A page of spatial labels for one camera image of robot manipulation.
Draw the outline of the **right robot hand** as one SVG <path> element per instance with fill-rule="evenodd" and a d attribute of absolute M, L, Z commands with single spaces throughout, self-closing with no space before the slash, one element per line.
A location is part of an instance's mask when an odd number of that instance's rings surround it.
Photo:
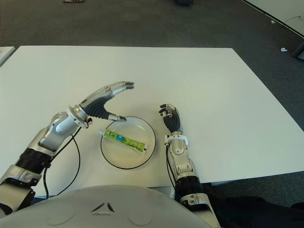
<path fill-rule="evenodd" d="M 167 129 L 173 132 L 183 132 L 178 109 L 172 104 L 160 105 L 159 114 Z"/>

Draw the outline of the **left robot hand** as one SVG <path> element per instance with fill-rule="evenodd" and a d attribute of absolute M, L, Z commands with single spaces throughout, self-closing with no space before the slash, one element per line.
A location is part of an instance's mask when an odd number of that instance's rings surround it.
<path fill-rule="evenodd" d="M 126 122 L 126 118 L 106 110 L 105 104 L 117 94 L 134 88 L 134 82 L 121 81 L 106 85 L 89 96 L 81 103 L 80 107 L 90 117 L 101 118 L 116 122 Z"/>

